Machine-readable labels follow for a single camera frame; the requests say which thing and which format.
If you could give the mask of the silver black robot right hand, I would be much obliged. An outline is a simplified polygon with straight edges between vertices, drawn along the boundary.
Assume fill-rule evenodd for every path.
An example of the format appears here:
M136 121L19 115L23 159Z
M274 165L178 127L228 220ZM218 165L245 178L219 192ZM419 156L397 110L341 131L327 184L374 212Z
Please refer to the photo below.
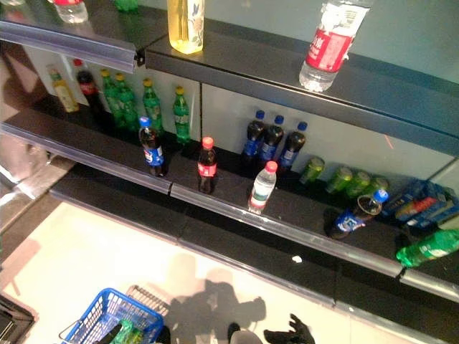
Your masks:
M305 343L314 344L316 341L312 336L308 326L304 324L296 315L290 314L289 326L292 330L287 332L263 330L263 335L269 343Z

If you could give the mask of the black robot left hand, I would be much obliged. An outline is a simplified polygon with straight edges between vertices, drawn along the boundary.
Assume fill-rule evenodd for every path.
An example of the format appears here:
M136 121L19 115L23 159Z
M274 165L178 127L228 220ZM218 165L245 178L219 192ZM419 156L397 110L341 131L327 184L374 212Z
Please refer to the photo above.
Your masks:
M98 344L110 344L115 339L116 335L120 332L122 327L123 326L118 323L108 333L106 333L101 340L98 341Z

